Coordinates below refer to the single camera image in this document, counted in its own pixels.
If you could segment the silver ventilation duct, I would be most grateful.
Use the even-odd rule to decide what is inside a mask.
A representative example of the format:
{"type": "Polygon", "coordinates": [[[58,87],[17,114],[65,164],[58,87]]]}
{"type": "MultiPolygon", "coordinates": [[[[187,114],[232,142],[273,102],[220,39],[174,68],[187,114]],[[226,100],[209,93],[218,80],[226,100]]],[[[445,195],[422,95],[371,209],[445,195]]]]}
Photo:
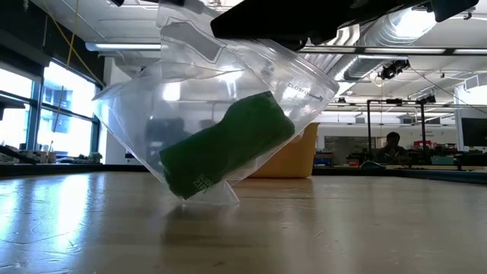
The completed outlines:
{"type": "MultiPolygon", "coordinates": [[[[411,8],[384,15],[364,27],[353,25],[337,31],[327,46],[411,46],[429,32],[437,22],[433,13],[411,8]]],[[[370,75],[384,61],[374,56],[305,53],[302,55],[339,83],[342,94],[370,75]]]]}

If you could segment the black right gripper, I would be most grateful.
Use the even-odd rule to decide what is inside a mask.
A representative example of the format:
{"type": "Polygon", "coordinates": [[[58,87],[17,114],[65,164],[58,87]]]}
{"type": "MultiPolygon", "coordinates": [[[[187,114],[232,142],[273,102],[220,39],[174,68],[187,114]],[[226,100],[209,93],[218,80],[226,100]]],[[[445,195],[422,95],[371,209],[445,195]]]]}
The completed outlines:
{"type": "Polygon", "coordinates": [[[418,39],[436,24],[474,8],[479,0],[331,0],[326,39],[338,30],[379,21],[394,38],[418,39]]]}

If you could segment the green elastic bandage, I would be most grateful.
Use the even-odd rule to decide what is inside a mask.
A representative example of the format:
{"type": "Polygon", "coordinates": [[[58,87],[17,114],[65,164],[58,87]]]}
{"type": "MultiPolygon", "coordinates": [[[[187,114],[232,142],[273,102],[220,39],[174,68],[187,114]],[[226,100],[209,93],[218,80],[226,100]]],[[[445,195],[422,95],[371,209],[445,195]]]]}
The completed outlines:
{"type": "Polygon", "coordinates": [[[188,199],[276,148],[295,133],[269,91],[238,100],[223,119],[160,152],[170,191],[188,199]]]}

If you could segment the black ceiling spotlight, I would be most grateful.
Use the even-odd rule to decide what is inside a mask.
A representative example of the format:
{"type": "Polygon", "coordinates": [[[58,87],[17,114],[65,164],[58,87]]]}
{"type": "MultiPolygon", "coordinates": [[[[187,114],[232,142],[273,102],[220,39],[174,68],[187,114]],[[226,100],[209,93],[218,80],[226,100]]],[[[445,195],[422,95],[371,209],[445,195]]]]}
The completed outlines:
{"type": "Polygon", "coordinates": [[[401,74],[404,70],[410,67],[408,59],[395,60],[383,66],[382,71],[378,76],[382,80],[390,80],[401,74]]]}

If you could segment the clear plastic zip bag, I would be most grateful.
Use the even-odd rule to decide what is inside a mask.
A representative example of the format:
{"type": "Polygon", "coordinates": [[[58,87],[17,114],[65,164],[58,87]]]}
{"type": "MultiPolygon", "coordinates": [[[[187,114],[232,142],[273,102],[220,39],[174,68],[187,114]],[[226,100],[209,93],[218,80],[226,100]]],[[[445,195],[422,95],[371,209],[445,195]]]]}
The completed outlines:
{"type": "Polygon", "coordinates": [[[234,204],[238,198],[232,186],[302,133],[339,87],[315,65],[271,40],[218,39],[210,28],[216,16],[200,0],[186,0],[184,6],[159,4],[161,59],[132,80],[97,93],[94,112],[114,138],[168,186],[162,150],[219,123],[236,101],[271,92],[294,123],[294,135],[214,186],[182,199],[234,204]]]}

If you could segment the black computer monitor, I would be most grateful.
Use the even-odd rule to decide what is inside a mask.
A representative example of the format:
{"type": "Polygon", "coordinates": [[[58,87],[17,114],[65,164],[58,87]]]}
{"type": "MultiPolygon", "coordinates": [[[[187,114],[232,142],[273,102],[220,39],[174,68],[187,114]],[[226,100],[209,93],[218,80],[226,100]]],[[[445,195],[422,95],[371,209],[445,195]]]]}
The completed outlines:
{"type": "Polygon", "coordinates": [[[469,147],[487,147],[487,119],[462,118],[463,144],[469,147]]]}

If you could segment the black background rig frame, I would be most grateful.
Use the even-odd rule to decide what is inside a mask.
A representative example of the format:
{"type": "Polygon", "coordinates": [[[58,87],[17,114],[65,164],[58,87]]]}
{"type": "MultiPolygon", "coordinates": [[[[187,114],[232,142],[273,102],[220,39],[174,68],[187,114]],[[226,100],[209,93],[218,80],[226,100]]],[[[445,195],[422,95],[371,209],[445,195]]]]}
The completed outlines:
{"type": "Polygon", "coordinates": [[[366,101],[367,107],[367,126],[368,126],[368,157],[372,159],[372,136],[371,136],[371,104],[378,103],[380,106],[383,104],[394,105],[395,107],[403,107],[404,105],[411,104],[414,108],[420,109],[421,114],[421,129],[422,129],[422,157],[426,159],[428,157],[428,151],[426,144],[426,131],[425,131],[425,105],[423,100],[403,100],[399,98],[393,99],[372,99],[366,101]]]}

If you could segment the grey box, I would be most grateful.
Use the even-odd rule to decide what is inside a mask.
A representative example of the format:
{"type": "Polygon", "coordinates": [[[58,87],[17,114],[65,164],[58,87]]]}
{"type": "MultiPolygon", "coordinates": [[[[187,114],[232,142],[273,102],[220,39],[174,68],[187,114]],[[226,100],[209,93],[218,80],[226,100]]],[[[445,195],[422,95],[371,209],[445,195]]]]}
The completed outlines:
{"type": "Polygon", "coordinates": [[[54,164],[56,162],[55,152],[21,150],[19,153],[25,157],[34,159],[40,164],[54,164]]]}

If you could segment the person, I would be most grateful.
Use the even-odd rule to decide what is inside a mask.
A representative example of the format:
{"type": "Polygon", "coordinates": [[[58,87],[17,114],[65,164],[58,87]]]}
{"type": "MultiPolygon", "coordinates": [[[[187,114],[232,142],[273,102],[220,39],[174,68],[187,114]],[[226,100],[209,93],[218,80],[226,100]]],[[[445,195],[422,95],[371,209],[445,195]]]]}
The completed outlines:
{"type": "Polygon", "coordinates": [[[377,150],[375,161],[381,164],[409,164],[411,158],[408,151],[399,145],[400,135],[390,132],[386,136],[386,145],[377,150]]]}

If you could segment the large framed window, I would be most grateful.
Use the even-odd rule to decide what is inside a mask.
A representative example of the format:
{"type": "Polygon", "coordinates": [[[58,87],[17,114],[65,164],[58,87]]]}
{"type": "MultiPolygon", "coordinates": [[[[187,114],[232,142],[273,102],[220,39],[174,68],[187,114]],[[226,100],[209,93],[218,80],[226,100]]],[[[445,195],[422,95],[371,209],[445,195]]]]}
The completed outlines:
{"type": "Polygon", "coordinates": [[[0,145],[49,149],[57,156],[88,155],[97,149],[91,99],[97,86],[51,62],[40,81],[0,66],[0,98],[21,103],[0,119],[0,145]]]}

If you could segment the yellow plastic bin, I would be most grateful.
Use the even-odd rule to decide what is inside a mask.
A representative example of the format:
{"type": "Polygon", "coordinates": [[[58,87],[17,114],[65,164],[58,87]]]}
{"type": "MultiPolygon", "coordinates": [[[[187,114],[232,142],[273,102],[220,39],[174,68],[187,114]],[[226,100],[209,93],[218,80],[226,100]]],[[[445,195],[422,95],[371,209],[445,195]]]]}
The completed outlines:
{"type": "Polygon", "coordinates": [[[311,123],[302,134],[275,153],[250,178],[302,179],[313,170],[318,124],[311,123]]]}

